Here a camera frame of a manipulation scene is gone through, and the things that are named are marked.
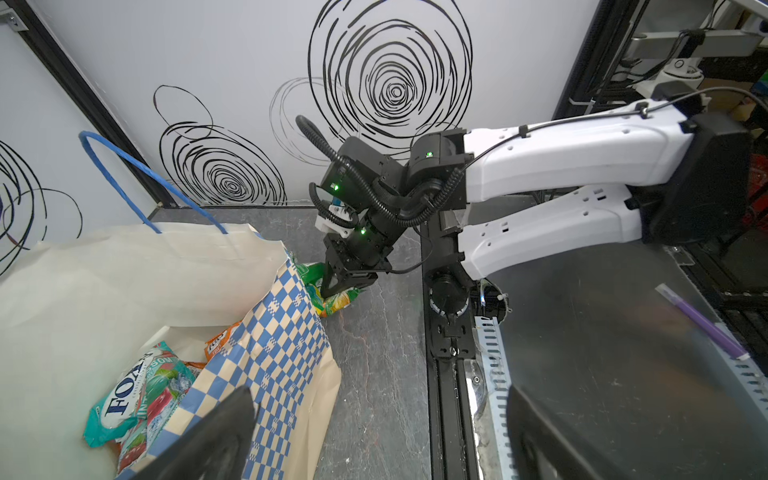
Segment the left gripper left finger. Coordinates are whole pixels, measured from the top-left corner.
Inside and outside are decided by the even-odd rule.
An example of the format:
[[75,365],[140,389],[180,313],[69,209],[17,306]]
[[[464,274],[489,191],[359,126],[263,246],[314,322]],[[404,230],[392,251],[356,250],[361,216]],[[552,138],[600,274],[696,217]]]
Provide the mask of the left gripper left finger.
[[235,389],[203,420],[183,434],[137,479],[239,479],[257,423],[249,388]]

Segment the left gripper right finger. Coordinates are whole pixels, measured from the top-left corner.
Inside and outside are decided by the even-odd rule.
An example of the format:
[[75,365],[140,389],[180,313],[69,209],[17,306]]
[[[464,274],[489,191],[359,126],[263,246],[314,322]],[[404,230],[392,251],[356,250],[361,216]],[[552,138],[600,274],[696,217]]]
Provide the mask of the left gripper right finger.
[[508,390],[507,433],[521,479],[604,479],[606,459],[523,389]]

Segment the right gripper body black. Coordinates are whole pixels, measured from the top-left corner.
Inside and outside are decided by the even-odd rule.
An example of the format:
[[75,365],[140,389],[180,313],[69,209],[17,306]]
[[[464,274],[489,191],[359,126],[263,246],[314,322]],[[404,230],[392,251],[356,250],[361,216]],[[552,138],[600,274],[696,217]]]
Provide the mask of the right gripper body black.
[[358,225],[348,238],[324,233],[325,263],[333,265],[339,276],[347,271],[392,272],[388,256],[396,241],[396,226],[376,211],[365,196],[359,196],[354,184],[324,179],[320,190],[330,195],[329,199],[320,199],[320,210],[324,210],[324,202],[337,200],[358,217]]

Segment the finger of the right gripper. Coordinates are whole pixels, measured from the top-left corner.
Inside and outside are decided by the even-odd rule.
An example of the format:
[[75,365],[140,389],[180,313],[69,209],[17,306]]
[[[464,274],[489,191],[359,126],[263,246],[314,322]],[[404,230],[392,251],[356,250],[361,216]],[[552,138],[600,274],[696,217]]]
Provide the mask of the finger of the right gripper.
[[343,272],[339,280],[340,292],[349,289],[362,290],[374,284],[378,274],[374,271],[347,271]]
[[330,299],[343,292],[345,290],[345,285],[343,278],[339,276],[333,265],[325,263],[323,267],[324,271],[320,285],[320,295],[323,299]]

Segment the teal Fox's candy bag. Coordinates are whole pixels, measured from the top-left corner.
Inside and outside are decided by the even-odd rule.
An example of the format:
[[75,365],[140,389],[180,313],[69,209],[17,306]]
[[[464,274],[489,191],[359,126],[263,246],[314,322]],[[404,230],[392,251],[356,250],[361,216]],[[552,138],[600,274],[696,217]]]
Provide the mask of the teal Fox's candy bag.
[[154,344],[90,409],[85,442],[112,445],[120,475],[146,455],[195,379],[166,342]]

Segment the orange snack packet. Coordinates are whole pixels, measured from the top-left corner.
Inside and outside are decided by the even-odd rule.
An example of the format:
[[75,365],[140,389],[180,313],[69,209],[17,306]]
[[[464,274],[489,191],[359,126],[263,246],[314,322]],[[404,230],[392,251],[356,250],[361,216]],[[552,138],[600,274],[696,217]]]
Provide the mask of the orange snack packet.
[[205,343],[204,355],[207,361],[213,359],[224,347],[228,345],[232,335],[240,327],[240,325],[240,322],[230,325],[225,330],[221,331],[218,335],[209,339]]

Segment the checkered paper bag blue handles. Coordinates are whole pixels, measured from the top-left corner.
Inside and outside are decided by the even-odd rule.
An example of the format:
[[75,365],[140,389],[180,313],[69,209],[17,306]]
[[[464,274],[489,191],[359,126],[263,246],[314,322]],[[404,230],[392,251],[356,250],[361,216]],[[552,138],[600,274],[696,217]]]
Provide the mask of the checkered paper bag blue handles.
[[[240,327],[213,359],[205,343]],[[90,409],[164,341],[196,379],[146,455],[116,473]],[[283,243],[248,224],[117,226],[41,244],[1,278],[1,475],[134,479],[235,389],[258,407],[246,479],[315,475],[341,382]]]

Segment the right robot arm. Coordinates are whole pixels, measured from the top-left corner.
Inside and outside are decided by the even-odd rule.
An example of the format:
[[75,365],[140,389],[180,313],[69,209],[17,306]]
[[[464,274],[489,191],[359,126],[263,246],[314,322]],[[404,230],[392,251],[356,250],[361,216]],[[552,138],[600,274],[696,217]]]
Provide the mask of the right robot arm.
[[506,195],[553,198],[430,234],[421,268],[431,300],[464,303],[496,271],[583,247],[706,241],[746,208],[750,131],[673,83],[602,113],[432,132],[412,143],[405,163],[357,137],[334,148],[308,118],[296,123],[329,160],[309,187],[326,232],[324,297],[391,273],[389,254],[407,229]]

